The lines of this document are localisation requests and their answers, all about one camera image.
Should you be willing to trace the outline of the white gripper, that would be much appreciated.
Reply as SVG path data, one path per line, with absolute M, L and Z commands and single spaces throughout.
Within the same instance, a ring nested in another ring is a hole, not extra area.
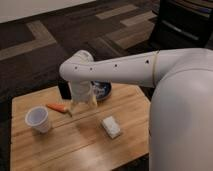
M 89 102 L 89 106 L 96 108 L 98 106 L 96 96 L 92 93 L 92 85 L 90 82 L 71 82 L 70 91 L 72 99 L 69 111 L 72 113 L 77 106 L 77 102 Z

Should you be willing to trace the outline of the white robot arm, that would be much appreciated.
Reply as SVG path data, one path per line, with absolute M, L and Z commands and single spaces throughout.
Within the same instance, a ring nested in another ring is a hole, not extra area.
M 61 64 L 59 73 L 77 97 L 88 94 L 90 82 L 106 81 L 153 87 L 153 113 L 213 111 L 213 50 L 205 48 L 158 50 L 103 61 L 79 50 Z

